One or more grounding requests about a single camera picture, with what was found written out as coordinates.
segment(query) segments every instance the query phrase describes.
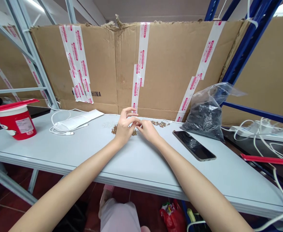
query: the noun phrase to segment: floor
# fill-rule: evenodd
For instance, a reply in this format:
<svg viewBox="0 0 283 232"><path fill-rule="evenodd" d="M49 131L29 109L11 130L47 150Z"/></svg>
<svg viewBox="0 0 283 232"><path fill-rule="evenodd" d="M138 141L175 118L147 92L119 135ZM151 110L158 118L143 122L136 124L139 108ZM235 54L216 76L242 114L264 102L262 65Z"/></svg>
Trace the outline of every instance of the floor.
<svg viewBox="0 0 283 232"><path fill-rule="evenodd" d="M27 189L32 169L11 164L4 165L9 176ZM38 199L43 196L61 177L61 175L39 171L33 192L34 197ZM93 182L80 197L81 201L88 203L88 219L84 232L100 231L98 211L103 187L103 184ZM141 226L148 226L151 232L167 231L159 215L162 204L169 200L167 197L119 187L115 187L113 197L121 203L132 201L135 204ZM30 207L28 203L0 185L0 232L7 232Z"/></svg>

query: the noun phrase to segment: cardboard box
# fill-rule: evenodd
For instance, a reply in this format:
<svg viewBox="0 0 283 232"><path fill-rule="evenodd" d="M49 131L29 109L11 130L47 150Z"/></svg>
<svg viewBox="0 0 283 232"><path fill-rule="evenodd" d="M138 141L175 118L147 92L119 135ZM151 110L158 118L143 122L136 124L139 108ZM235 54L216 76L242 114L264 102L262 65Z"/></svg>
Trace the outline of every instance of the cardboard box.
<svg viewBox="0 0 283 232"><path fill-rule="evenodd" d="M283 17L271 20L235 87L247 95L229 96L227 102L283 116ZM260 116L223 107L223 124L239 125L247 119L260 120Z"/></svg>
<svg viewBox="0 0 283 232"><path fill-rule="evenodd" d="M204 80L196 92L218 83L236 40L247 22L226 22ZM94 104L76 102L58 25L36 27L31 35L56 97L64 109L98 109L120 113L131 106L134 64L138 63L140 23L103 27L81 24ZM213 22L150 23L140 116L175 120L186 89L195 76Z"/></svg>
<svg viewBox="0 0 283 232"><path fill-rule="evenodd" d="M33 75L27 65L24 56L5 36L0 33L0 68L9 80L13 88L29 88L37 87L37 84L33 78ZM0 89L7 89L7 85L4 83L0 76ZM37 98L42 99L40 91L28 91L17 93L21 100ZM0 97L9 97L15 101L14 96L11 93L0 94ZM45 106L44 99L39 102L39 106Z"/></svg>

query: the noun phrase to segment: red bucket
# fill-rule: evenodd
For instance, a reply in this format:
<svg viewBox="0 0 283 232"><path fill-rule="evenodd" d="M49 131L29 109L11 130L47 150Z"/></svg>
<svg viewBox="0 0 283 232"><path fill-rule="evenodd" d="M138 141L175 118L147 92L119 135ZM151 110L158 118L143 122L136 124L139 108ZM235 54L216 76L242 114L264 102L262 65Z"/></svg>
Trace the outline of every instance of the red bucket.
<svg viewBox="0 0 283 232"><path fill-rule="evenodd" d="M16 140L24 140L36 135L27 105L0 111L0 126Z"/></svg>

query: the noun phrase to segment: red plastic bag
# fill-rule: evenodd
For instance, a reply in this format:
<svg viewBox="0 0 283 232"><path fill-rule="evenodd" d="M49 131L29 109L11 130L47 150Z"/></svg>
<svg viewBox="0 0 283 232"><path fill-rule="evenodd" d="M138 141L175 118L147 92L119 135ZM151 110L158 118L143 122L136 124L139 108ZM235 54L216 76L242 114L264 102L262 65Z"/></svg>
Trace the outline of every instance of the red plastic bag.
<svg viewBox="0 0 283 232"><path fill-rule="evenodd" d="M168 232L186 231L185 216L176 199L174 199L172 204L163 206L160 209L160 214L167 226Z"/></svg>

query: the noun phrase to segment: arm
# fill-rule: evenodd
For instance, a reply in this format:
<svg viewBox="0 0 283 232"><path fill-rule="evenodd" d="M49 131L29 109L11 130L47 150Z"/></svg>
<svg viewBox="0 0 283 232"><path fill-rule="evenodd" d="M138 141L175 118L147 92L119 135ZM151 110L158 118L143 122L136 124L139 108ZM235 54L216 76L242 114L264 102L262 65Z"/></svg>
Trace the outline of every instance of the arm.
<svg viewBox="0 0 283 232"><path fill-rule="evenodd" d="M132 107L123 109L115 138L103 149L84 161L43 195L10 229L15 231L52 231L96 178L108 161L127 143L138 118L129 113Z"/></svg>
<svg viewBox="0 0 283 232"><path fill-rule="evenodd" d="M142 120L137 128L162 153L190 202L212 231L253 231L223 194L173 149L150 121Z"/></svg>

